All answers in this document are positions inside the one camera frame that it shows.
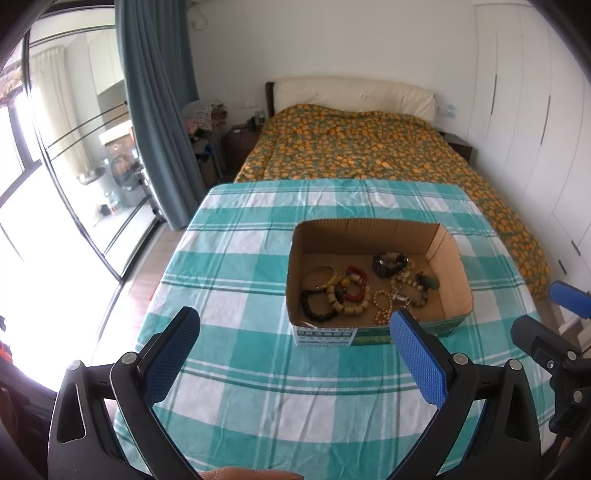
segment white headboard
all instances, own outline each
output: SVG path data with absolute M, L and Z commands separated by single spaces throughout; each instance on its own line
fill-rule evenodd
M 297 103 L 313 103 L 346 112 L 379 110 L 404 113 L 429 123 L 435 120 L 435 97 L 431 90 L 388 80 L 347 77 L 276 80 L 273 87 L 274 111 L 281 112 Z

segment white curtain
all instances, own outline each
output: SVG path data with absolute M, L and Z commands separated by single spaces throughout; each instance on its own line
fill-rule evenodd
M 35 107 L 35 116 L 45 146 L 53 144 L 62 135 L 78 126 L 74 112 L 72 91 L 66 73 L 64 48 L 50 48 L 31 56 L 31 88 Z M 49 156 L 54 158 L 66 150 L 61 157 L 70 166 L 74 176 L 78 177 L 95 168 L 90 160 L 78 129 L 66 135 L 55 145 L 47 149 Z

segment beaded bracelet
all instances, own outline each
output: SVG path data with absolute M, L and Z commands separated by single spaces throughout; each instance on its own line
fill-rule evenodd
M 384 295 L 388 298 L 387 309 L 378 303 L 378 297 L 380 295 Z M 390 317 L 394 312 L 394 299 L 390 295 L 390 292 L 386 290 L 376 290 L 374 293 L 374 305 L 378 309 L 377 313 L 375 314 L 375 323 L 378 325 L 386 325 L 390 321 Z
M 365 273 L 359 267 L 356 267 L 354 265 L 349 265 L 347 267 L 346 273 L 347 273 L 347 276 L 350 277 L 350 279 L 353 282 L 359 284 L 359 293 L 357 295 L 351 295 L 350 293 L 346 293 L 345 300 L 355 301 L 355 302 L 363 301 L 363 299 L 365 298 L 365 286 L 367 285 L 367 282 L 368 282 L 367 273 Z
M 310 308 L 310 304 L 308 303 L 308 296 L 315 295 L 318 293 L 323 293 L 323 292 L 326 292 L 326 289 L 324 289 L 324 290 L 303 290 L 301 292 L 301 297 L 300 297 L 301 307 L 304 310 L 304 313 L 306 314 L 306 316 L 310 320 L 314 320 L 315 322 L 319 322 L 319 323 L 327 322 L 328 320 L 336 317 L 339 314 L 339 312 L 334 308 L 332 309 L 331 312 L 328 312 L 328 313 L 314 313 L 314 312 L 312 312 L 312 309 Z M 343 293 L 341 291 L 335 292 L 335 296 L 341 302 L 344 301 Z
M 392 285 L 392 289 L 399 288 L 399 284 L 406 284 L 413 288 L 416 288 L 421 293 L 421 300 L 411 300 L 410 303 L 415 308 L 421 308 L 427 304 L 428 300 L 427 290 L 429 290 L 430 286 L 427 285 L 427 281 L 425 280 L 426 278 L 434 280 L 430 277 L 427 277 L 426 275 L 423 275 L 423 272 L 417 273 L 414 278 L 410 278 L 409 272 L 405 272 L 403 274 L 398 274 L 396 277 L 393 277 L 392 280 L 390 280 L 390 285 Z
M 343 299 L 338 298 L 336 296 L 338 290 L 336 290 L 336 287 L 334 285 L 328 287 L 326 289 L 326 293 L 328 295 L 329 303 L 332 304 L 333 308 L 338 313 L 342 312 L 345 315 L 359 315 L 360 313 L 363 313 L 367 309 L 367 307 L 369 307 L 369 301 L 371 299 L 371 291 L 369 289 L 369 285 L 367 284 L 365 284 L 365 293 L 363 295 L 363 300 L 359 305 L 355 307 L 345 307 Z
M 320 270 L 330 270 L 332 272 L 332 276 L 331 278 L 323 283 L 322 285 L 317 285 L 314 288 L 312 288 L 313 291 L 322 291 L 322 290 L 326 290 L 330 285 L 332 285 L 333 283 L 336 283 L 336 279 L 337 279 L 337 274 L 336 274 L 336 270 L 331 267 L 330 265 L 318 265 L 317 267 L 312 268 L 312 270 L 308 271 L 303 277 L 302 279 L 309 277 L 310 275 L 312 275 L 312 273 L 314 272 L 318 272 Z

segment wall switch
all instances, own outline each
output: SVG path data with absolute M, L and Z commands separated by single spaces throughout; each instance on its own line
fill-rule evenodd
M 247 108 L 256 108 L 256 100 L 243 100 L 240 102 L 232 102 L 234 110 L 246 110 Z
M 446 116 L 448 118 L 455 118 L 456 106 L 452 105 L 451 103 L 444 106 L 437 106 L 437 114 L 441 116 Z

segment teal curtain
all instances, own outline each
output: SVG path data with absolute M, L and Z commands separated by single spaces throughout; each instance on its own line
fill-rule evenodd
M 207 190 L 181 108 L 198 100 L 184 0 L 115 0 L 131 121 L 170 228 L 189 224 Z

